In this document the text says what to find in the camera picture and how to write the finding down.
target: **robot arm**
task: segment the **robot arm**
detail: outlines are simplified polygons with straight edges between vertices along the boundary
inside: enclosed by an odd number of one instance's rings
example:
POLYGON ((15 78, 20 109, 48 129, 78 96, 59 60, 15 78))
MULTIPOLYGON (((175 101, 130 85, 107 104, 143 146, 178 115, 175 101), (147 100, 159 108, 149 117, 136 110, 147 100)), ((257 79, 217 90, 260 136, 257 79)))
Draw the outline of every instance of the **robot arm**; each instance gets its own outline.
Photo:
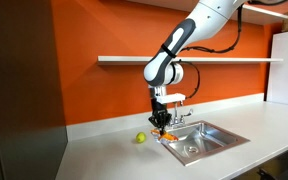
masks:
MULTIPOLYGON (((188 17, 175 27, 157 54, 145 66, 144 78, 149 84, 153 109, 153 115, 149 120, 159 129, 161 135, 171 118, 166 104, 185 99, 185 96, 180 94, 166 96, 165 86, 179 83, 184 74, 182 67, 172 63, 172 60, 188 44, 213 37, 230 19, 233 12, 246 1, 200 0, 188 17)), ((252 0, 250 3, 273 5, 284 1, 252 0)))

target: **sink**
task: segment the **sink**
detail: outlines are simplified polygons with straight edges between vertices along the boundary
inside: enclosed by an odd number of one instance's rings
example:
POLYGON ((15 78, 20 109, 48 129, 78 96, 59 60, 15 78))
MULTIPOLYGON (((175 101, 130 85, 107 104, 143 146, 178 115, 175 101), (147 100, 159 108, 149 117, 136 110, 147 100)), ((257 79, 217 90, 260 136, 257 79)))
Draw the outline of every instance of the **sink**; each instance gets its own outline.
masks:
POLYGON ((249 141, 206 121, 197 121, 167 130, 178 141, 163 144, 184 166, 249 141))

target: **sink drain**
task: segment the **sink drain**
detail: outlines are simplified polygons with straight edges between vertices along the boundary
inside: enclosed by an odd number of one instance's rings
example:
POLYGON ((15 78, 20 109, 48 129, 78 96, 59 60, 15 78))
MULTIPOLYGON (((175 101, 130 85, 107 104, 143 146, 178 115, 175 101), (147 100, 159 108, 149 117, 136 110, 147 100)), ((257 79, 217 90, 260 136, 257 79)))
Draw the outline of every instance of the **sink drain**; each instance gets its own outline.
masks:
POLYGON ((188 148, 188 151, 191 152, 191 153, 197 153, 198 149, 197 149, 197 147, 192 147, 191 146, 191 147, 188 148))

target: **orange wall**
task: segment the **orange wall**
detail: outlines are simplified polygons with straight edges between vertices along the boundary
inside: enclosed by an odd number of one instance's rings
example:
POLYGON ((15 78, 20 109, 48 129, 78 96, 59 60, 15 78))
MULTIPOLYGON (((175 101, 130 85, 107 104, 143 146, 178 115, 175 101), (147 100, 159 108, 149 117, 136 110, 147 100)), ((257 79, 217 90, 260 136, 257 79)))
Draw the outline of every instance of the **orange wall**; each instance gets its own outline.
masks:
MULTIPOLYGON (((153 56, 188 13, 124 0, 53 0, 55 36, 67 124, 151 111, 144 66, 99 66, 97 57, 153 56)), ((243 24, 236 49, 223 55, 183 52, 180 56, 269 57, 276 27, 243 24)), ((236 37, 236 22, 195 45, 223 49, 236 37)), ((265 91, 266 64, 198 65, 201 87, 186 105, 265 91)), ((190 94, 195 72, 168 92, 190 94)))

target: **green ball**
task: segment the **green ball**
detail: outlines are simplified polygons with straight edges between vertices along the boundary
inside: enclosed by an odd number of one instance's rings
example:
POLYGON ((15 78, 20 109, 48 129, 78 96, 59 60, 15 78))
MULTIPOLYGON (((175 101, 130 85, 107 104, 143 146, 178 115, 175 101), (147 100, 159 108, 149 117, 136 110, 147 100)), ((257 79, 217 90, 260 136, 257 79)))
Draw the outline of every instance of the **green ball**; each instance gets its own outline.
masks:
POLYGON ((146 140, 146 135, 144 132, 139 132, 137 135, 136 135, 136 142, 138 143, 142 143, 146 140))

